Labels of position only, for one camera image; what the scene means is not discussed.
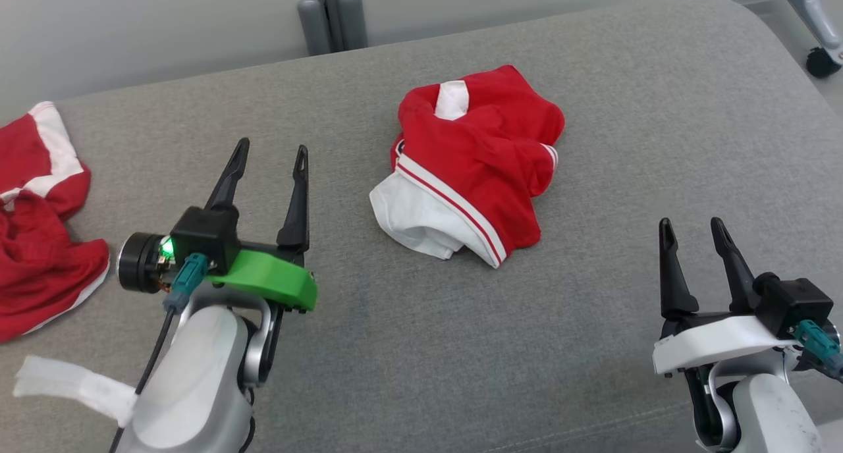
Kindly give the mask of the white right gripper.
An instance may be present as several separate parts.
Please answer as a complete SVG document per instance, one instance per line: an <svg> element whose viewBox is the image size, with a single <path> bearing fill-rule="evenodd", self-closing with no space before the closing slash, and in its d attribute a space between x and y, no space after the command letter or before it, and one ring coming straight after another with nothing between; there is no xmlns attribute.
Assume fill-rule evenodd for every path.
<svg viewBox="0 0 843 453"><path fill-rule="evenodd" d="M711 218L711 234L728 280L729 312L755 312L761 301L753 288L755 276L722 219ZM677 320L698 312L698 300L690 294L678 260L678 241L670 219L659 222L659 275L662 318ZM659 340L654 345L651 360L656 374L663 375L797 344L792 338L776 337L756 316L730 316Z"/></svg>

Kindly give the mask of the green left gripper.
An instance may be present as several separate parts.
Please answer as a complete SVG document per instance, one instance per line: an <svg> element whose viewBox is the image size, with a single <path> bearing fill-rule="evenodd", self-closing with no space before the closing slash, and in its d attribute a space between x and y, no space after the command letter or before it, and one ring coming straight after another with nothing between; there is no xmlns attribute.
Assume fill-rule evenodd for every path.
<svg viewBox="0 0 843 453"><path fill-rule="evenodd" d="M250 139L241 138L205 209L230 207L238 181L244 176ZM191 300L198 300L214 289L262 298L283 306L287 311L314 310L318 288L309 270L304 268L304 255L310 246L308 226L308 149L298 147L292 171L293 190L283 227L277 233L277 247L244 241L241 251L228 273L208 272L196 285ZM154 294L166 291L165 308L171 306L172 291L182 267L177 260L177 247L169 235L135 233L124 241L117 255L117 276L121 288Z"/></svg>

